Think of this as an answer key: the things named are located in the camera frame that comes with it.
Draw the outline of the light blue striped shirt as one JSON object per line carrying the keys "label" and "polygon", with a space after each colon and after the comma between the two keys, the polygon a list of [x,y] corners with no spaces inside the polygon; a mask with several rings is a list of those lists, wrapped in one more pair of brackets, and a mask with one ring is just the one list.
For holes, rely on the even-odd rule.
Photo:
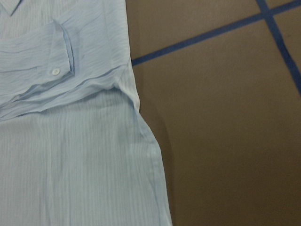
{"label": "light blue striped shirt", "polygon": [[123,0],[0,3],[0,223],[170,226]]}

